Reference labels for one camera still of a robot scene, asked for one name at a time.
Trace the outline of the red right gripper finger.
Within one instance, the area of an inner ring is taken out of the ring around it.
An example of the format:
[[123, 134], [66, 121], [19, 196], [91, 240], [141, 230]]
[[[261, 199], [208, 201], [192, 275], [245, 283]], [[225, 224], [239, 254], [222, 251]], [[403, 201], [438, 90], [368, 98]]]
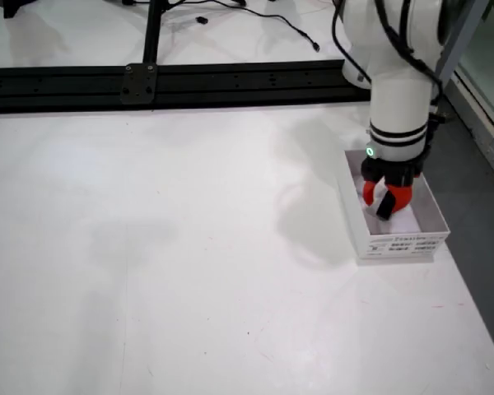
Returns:
[[374, 181], [366, 180], [362, 189], [362, 198], [364, 203], [370, 207], [375, 200], [375, 186], [377, 185]]

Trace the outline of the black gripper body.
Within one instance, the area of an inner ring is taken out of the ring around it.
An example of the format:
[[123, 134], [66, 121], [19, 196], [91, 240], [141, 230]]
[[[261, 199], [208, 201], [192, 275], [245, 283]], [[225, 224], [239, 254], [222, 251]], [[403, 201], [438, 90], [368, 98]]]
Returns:
[[423, 169], [426, 157], [420, 155], [412, 160], [393, 162], [366, 157], [361, 163], [361, 175], [365, 181], [384, 183], [395, 187], [411, 187]]

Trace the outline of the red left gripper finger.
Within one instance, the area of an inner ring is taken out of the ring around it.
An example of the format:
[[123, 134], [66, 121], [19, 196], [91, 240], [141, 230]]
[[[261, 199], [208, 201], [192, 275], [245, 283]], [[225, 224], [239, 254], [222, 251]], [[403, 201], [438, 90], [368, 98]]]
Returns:
[[386, 212], [389, 215], [404, 209], [412, 200], [412, 186], [395, 186], [387, 184], [384, 196]]

